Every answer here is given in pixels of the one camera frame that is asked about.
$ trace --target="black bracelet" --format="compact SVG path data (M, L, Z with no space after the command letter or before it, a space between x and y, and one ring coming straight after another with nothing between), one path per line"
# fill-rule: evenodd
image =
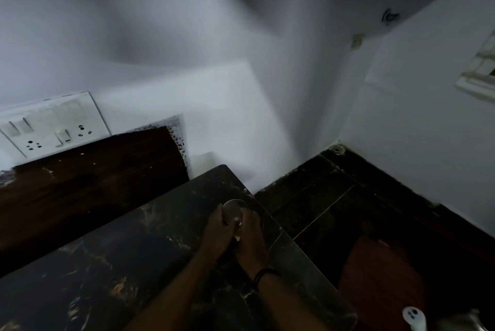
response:
M263 275L265 275L266 273L272 273L272 274L274 274L276 276L280 276L280 277L282 276L282 275L280 275L280 272L278 272L276 269L265 268L265 269L259 270L252 281L252 286L254 287L254 290L256 292L258 291L259 281L261 280L261 278L263 278Z

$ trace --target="black marble table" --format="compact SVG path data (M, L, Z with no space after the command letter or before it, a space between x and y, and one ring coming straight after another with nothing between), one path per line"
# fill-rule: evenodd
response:
M357 317L350 305L226 165L3 277L0 329L123 328L191 258L215 207L234 198L260 215L275 267L304 301L332 329L352 329ZM229 252L201 284L191 312L190 329L272 329Z

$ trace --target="white switch panel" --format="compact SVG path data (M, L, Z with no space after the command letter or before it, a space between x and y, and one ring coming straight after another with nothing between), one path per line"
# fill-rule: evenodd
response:
M110 136L89 92L1 110L0 131L16 164Z

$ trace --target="hand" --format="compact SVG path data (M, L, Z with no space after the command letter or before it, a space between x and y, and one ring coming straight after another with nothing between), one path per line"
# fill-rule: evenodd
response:
M218 205L208 219L204 229L203 240L198 251L211 265L225 252L234 236L238 222L224 225L222 221L222 205Z
M241 209L243 222L241 235L236 248L237 261L251 280L259 270L272 267L268 259L263 232L259 223L259 215L255 211Z

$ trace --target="white game controller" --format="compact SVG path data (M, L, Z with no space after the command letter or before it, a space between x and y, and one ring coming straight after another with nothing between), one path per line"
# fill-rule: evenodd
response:
M426 317L418 308L405 307L402 310L402 317L411 326L412 331L426 331Z

